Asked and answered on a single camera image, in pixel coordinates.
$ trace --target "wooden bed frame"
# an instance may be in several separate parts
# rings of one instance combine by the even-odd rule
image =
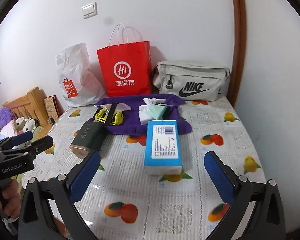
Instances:
[[[227,98],[234,107],[239,93],[246,52],[247,22],[245,0],[233,0],[234,50]]]
[[[48,114],[44,105],[44,96],[39,87],[31,89],[25,96],[11,102],[5,102],[3,107],[11,109],[16,119],[20,117],[37,119],[44,127],[45,134],[50,130]]]

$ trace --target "barcode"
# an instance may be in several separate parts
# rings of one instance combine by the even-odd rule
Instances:
[[[165,126],[164,127],[164,134],[174,135],[173,126]]]

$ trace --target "screw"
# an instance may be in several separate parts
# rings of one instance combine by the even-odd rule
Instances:
[[[30,179],[28,180],[28,182],[29,182],[30,184],[32,184],[33,182],[35,182],[35,177],[30,178]]]
[[[277,183],[276,183],[274,180],[270,179],[270,180],[269,180],[269,184],[270,184],[271,186],[275,186]]]
[[[244,176],[244,175],[241,175],[239,177],[239,180],[242,181],[242,182],[246,182],[246,181],[248,181],[248,178],[246,176]]]
[[[66,175],[65,174],[60,174],[60,175],[58,175],[58,177],[57,177],[57,179],[59,180],[59,181],[62,181],[62,180],[64,180],[66,178]]]

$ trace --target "nike bag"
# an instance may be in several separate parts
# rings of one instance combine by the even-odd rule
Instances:
[[[140,41],[119,44],[118,24],[110,37],[109,45],[98,49],[100,68],[106,84],[109,97],[131,96],[151,93],[151,62],[150,42]],[[118,28],[118,44],[110,46],[110,41],[115,29]]]
[[[89,70],[90,61],[85,43],[59,52],[56,65],[62,95],[69,107],[94,104],[105,96],[101,83]]]
[[[153,84],[160,94],[174,94],[184,100],[214,101],[228,68],[212,62],[162,61],[156,66]]]

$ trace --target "white bag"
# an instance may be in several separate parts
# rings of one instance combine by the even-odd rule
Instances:
[[[153,84],[160,94],[214,101],[229,75],[228,68],[214,62],[162,61],[157,64]]]
[[[56,55],[59,84],[69,107],[95,104],[105,91],[89,70],[90,61],[85,43],[76,44]]]

